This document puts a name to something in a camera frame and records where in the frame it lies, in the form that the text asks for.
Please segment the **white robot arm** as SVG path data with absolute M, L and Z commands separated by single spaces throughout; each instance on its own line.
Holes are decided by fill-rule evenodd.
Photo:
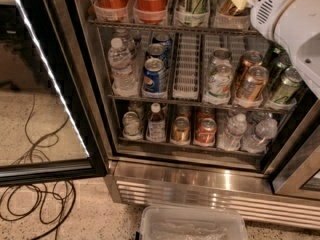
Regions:
M 282 46 L 300 76 L 320 98 L 320 0 L 231 0 L 249 7 L 251 25 Z

